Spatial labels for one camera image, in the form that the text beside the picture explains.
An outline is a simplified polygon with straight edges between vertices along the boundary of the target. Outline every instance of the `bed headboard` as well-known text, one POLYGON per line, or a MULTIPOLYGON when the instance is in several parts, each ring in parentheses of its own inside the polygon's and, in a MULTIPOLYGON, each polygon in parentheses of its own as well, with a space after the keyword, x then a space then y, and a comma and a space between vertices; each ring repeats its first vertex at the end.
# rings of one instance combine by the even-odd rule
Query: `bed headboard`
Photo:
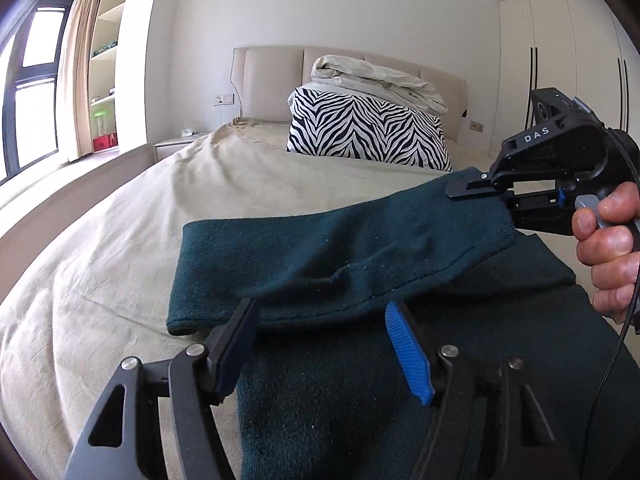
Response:
POLYGON ((402 70, 433 83, 449 108, 441 118, 444 135, 447 139, 457 140, 461 117, 466 110, 464 79, 428 66, 340 48, 317 46, 236 48, 231 69, 231 82, 240 98, 242 116, 274 123, 290 122, 291 113, 287 105, 287 97, 296 87, 311 81, 313 63, 327 54, 363 59, 375 65, 402 70))

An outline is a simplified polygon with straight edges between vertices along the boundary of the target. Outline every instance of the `beige bed sheet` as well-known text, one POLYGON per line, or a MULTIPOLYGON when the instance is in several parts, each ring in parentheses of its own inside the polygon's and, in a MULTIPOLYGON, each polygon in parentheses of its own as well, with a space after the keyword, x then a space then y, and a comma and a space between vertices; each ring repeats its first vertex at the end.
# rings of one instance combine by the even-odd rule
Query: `beige bed sheet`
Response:
MULTIPOLYGON (((169 336, 165 328, 185 223, 321 212, 441 175, 287 153, 286 138, 286 125, 240 124, 195 141, 67 228, 5 299, 0 306, 0 422, 40 480, 62 477, 73 443, 123 358, 167 359, 192 341, 169 336)), ((450 151, 455 168, 476 163, 462 150, 450 151)), ((544 237, 575 269, 571 239, 559 238, 544 237)), ((215 408, 214 416, 238 475, 235 396, 215 408)), ((177 479, 167 402, 161 418, 169 475, 177 479)))
MULTIPOLYGON (((288 124, 274 124, 265 123, 261 124, 257 128, 248 128, 245 130, 253 138, 260 140, 260 142, 267 143, 270 146, 286 150, 287 139, 289 137, 289 125, 288 124)), ((454 171, 464 170, 465 168, 475 167, 481 171, 489 170, 489 166, 495 160, 489 158, 480 152, 475 152, 464 146, 460 146, 455 140, 445 139, 447 145, 447 151, 449 152, 449 158, 451 160, 451 167, 454 171)), ((539 189, 536 185, 519 184, 517 192, 529 192, 539 189)), ((526 234, 532 234, 533 231, 521 230, 526 234)), ((567 264, 575 272, 576 280, 589 294, 589 297, 593 297, 596 288, 591 283, 591 269, 580 263, 575 254, 575 246, 577 241, 573 237, 555 235, 551 233, 538 233, 536 232, 546 246, 553 251, 553 253, 565 264, 567 264)))

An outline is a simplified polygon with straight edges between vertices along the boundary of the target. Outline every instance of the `beige curtain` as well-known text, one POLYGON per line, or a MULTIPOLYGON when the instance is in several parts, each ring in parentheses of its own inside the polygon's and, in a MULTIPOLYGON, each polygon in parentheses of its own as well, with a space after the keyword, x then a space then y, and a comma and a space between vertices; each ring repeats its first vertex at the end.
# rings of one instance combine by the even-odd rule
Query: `beige curtain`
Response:
POLYGON ((89 58, 100 0, 75 0, 62 40, 56 89, 58 151, 69 161, 93 151, 89 58))

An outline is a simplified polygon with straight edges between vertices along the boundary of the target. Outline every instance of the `finger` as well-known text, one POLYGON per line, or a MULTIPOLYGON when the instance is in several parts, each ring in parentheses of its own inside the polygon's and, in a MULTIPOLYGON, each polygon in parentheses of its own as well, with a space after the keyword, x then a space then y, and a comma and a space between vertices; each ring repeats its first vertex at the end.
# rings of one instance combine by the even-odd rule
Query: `finger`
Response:
POLYGON ((598 212, 603 220, 614 224, 623 224, 640 216, 640 198, 636 184, 620 184, 613 193, 600 201, 598 212))
POLYGON ((611 290, 599 290, 593 295, 593 309, 603 316, 611 316, 613 312, 624 310, 631 302, 634 286, 625 285, 611 290))
POLYGON ((591 267, 591 283, 603 290, 635 283, 639 266, 640 252, 620 256, 612 262, 591 267))
POLYGON ((586 240, 596 230, 596 215, 588 207, 577 209, 571 218, 571 229, 578 240, 586 240))
POLYGON ((616 325, 622 325, 625 322, 627 310, 628 310, 628 307, 624 310, 617 310, 611 313, 611 319, 614 321, 616 325))
POLYGON ((592 266, 629 254, 633 245, 631 231, 622 225, 616 225, 598 229, 586 240, 578 242, 576 254, 582 263, 592 266))

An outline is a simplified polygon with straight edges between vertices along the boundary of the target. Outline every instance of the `window frame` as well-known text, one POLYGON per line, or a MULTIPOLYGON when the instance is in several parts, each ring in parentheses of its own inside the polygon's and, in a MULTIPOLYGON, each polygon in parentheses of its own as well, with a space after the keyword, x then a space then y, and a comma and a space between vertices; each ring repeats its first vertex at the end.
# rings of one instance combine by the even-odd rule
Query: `window frame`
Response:
POLYGON ((38 0, 38 3, 33 7, 28 17, 24 20, 24 23, 16 32, 14 39, 14 46, 12 47, 11 54, 9 55, 9 66, 7 68, 6 82, 4 89, 4 104, 2 106, 2 156, 4 157, 4 168, 6 171, 6 177, 0 180, 0 186, 12 179, 14 176, 20 174, 27 168, 30 168, 34 164, 37 164, 41 160, 44 160, 48 156, 51 156, 58 152, 58 130, 56 121, 54 120, 54 136, 56 139, 56 149, 50 153, 47 153, 36 160, 31 161, 29 164, 20 167, 18 161, 18 145, 15 131, 15 94, 17 87, 23 84, 28 84, 44 79, 53 79, 54 84, 54 97, 53 107, 54 116, 56 109, 56 89, 58 88, 58 66, 60 64, 60 54, 62 52, 62 40, 65 33, 66 22, 69 18, 69 12, 71 11, 71 5, 74 0, 38 0), (31 24, 38 12, 39 7, 63 7, 64 14, 62 17, 62 23, 60 24, 60 32, 58 33, 58 42, 56 43, 56 53, 53 62, 43 63, 33 66, 22 66, 24 60, 24 52, 27 47, 27 40, 31 31, 31 24))

